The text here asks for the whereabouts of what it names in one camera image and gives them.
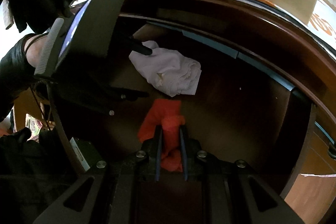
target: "gray rubber grip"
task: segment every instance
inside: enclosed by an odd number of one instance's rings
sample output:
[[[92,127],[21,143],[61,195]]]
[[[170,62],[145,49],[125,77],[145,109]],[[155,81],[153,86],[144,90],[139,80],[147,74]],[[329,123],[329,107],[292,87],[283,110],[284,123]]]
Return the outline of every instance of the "gray rubber grip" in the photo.
[[[56,18],[54,24],[52,25],[50,32],[47,36],[47,41],[42,48],[40,60],[35,69],[35,75],[42,75],[45,73],[51,51],[53,50],[54,43],[57,39],[61,27],[63,26],[63,23],[64,19],[59,17]]]

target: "black glove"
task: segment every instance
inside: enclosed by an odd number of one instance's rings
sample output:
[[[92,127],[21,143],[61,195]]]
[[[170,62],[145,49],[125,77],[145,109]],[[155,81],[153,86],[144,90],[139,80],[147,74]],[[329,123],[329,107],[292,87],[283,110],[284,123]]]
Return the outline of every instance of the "black glove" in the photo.
[[[35,83],[34,71],[24,52],[26,41],[36,34],[20,39],[0,61],[0,122],[8,115],[19,94]]]

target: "red fabric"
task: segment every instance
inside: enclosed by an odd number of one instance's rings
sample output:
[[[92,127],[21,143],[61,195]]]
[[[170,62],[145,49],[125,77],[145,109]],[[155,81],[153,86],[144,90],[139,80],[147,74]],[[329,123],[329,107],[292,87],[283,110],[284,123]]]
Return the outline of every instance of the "red fabric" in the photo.
[[[182,172],[179,127],[185,120],[180,115],[180,108],[181,101],[156,99],[138,132],[139,141],[143,143],[154,137],[157,125],[162,125],[161,167],[171,172]]]

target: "cable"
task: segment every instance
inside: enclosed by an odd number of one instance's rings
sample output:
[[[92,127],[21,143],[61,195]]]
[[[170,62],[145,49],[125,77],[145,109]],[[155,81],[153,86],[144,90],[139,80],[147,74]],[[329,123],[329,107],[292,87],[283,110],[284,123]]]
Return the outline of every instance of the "cable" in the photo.
[[[43,111],[42,111],[42,108],[41,108],[39,102],[37,101],[37,98],[36,98],[36,96],[35,96],[35,93],[34,93],[34,91],[33,91],[32,86],[30,86],[29,88],[30,88],[30,90],[31,90],[31,93],[32,93],[33,96],[34,96],[35,102],[36,102],[36,104],[37,104],[37,106],[38,106],[38,108],[39,108],[39,110],[40,110],[40,112],[41,112],[41,114],[42,114],[42,117],[43,117],[45,123],[47,124],[48,130],[51,131],[50,126],[49,126],[49,124],[48,124],[48,122],[47,122],[47,120],[46,120],[46,118],[45,118],[45,115],[44,115],[44,113],[43,113]]]

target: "black tool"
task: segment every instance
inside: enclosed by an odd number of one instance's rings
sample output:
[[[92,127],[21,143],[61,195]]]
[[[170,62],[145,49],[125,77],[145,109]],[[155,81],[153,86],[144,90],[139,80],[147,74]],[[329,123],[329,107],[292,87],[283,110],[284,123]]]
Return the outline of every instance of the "black tool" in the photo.
[[[113,102],[147,97],[147,92],[112,87],[89,73],[120,45],[130,52],[152,54],[152,49],[129,35],[127,26],[118,21],[123,2],[87,0],[76,15],[56,18],[34,76],[56,83],[53,88],[62,99],[106,115]]]
[[[160,179],[162,134],[157,126],[154,137],[122,162],[98,161],[34,224],[135,223],[137,182]],[[204,224],[304,223],[244,160],[219,160],[190,139],[185,126],[179,134],[184,179],[202,182]],[[71,205],[74,195],[82,198],[81,206]]]

